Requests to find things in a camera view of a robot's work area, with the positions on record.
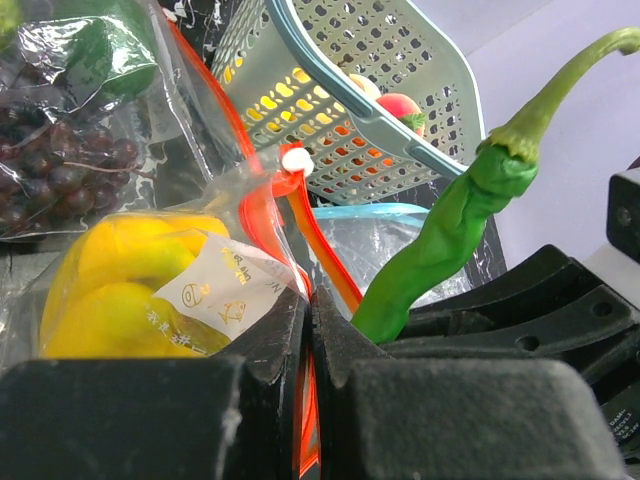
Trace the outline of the green avocado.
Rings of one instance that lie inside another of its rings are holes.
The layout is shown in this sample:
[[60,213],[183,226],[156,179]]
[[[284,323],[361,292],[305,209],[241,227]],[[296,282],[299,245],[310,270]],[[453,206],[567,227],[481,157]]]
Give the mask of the green avocado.
[[153,82],[156,41],[137,1],[57,1],[54,18],[69,21],[67,79],[99,89],[105,99],[133,99]]

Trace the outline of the clear zip bag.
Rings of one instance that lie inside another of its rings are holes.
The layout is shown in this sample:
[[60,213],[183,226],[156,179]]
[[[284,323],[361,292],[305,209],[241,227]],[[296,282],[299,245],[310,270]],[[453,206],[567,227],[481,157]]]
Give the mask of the clear zip bag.
[[316,456],[302,235],[361,294],[307,197],[299,143],[194,202],[112,214],[1,303],[5,479],[296,479]]
[[[325,206],[314,210],[331,248],[364,293],[382,266],[413,241],[421,231],[428,210],[406,203]],[[423,294],[421,307],[465,293],[504,272],[504,258],[493,225],[471,260],[454,276]]]
[[[1,79],[31,65],[61,92],[47,109],[97,118],[114,134],[137,142],[140,165],[120,190],[114,211],[163,209],[197,198],[214,177],[243,164],[253,147],[222,87],[156,1],[137,1],[148,13],[156,41],[152,84],[133,99],[105,99],[99,89],[74,86],[65,70],[69,21],[54,18],[57,1],[1,5]],[[85,216],[69,230],[3,239],[33,242],[84,231],[103,215]]]

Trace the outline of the clear zip top bag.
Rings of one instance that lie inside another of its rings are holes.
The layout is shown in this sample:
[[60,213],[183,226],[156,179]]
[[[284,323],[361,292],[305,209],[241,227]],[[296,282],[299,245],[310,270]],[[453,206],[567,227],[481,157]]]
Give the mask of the clear zip top bag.
[[[156,1],[137,1],[148,13],[156,41],[152,84],[133,99],[105,99],[99,89],[74,86],[65,70],[69,21],[54,18],[57,1],[1,5],[1,79],[31,65],[61,92],[47,109],[97,118],[114,134],[137,142],[140,165],[120,190],[114,211],[163,209],[197,198],[214,177],[243,164],[253,147],[222,87]],[[85,216],[69,230],[3,239],[33,242],[84,231],[103,215]]]

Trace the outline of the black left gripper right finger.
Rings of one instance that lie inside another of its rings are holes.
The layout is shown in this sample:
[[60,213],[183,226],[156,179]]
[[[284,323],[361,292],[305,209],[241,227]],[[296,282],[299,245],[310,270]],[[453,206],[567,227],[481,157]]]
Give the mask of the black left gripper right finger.
[[395,359],[311,300],[324,479],[622,479],[590,388],[543,359]]

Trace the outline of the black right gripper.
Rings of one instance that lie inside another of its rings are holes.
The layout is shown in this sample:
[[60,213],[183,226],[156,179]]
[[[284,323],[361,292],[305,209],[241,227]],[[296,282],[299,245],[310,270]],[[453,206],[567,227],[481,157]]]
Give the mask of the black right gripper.
[[638,168],[610,178],[606,237],[614,252],[607,261],[611,287],[547,245],[487,284],[413,309],[386,352],[396,358],[549,358],[599,375],[608,363],[633,355],[639,342]]

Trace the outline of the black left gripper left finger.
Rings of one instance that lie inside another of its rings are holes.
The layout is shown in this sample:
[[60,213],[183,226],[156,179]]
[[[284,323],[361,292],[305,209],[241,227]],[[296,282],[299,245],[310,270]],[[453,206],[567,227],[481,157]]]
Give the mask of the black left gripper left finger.
[[5,479],[295,479],[306,303],[200,359],[30,360],[1,378]]

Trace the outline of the yellow bananas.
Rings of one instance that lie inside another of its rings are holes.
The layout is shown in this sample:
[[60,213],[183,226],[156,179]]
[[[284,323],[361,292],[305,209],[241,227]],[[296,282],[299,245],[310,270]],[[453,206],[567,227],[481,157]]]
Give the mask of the yellow bananas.
[[42,358],[204,357],[194,325],[156,292],[224,223],[203,214],[116,214],[82,234],[51,281]]

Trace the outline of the dark red grapes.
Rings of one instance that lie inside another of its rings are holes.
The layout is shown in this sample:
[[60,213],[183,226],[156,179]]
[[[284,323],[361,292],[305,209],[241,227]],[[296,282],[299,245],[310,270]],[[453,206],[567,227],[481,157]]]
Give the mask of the dark red grapes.
[[60,99],[35,67],[1,79],[1,237],[69,230],[114,211],[140,165],[136,141],[97,118],[50,112]]

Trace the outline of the green cucumber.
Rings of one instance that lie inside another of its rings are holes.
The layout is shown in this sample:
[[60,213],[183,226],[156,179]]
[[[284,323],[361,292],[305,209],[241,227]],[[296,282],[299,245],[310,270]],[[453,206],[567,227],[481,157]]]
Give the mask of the green cucumber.
[[487,220],[522,196],[539,170],[540,143],[561,102],[583,75],[614,51],[639,50],[639,30],[605,34],[577,53],[504,125],[476,149],[468,169],[430,209],[418,237],[378,272],[351,323],[375,344],[395,340],[424,293],[449,279],[471,258]]

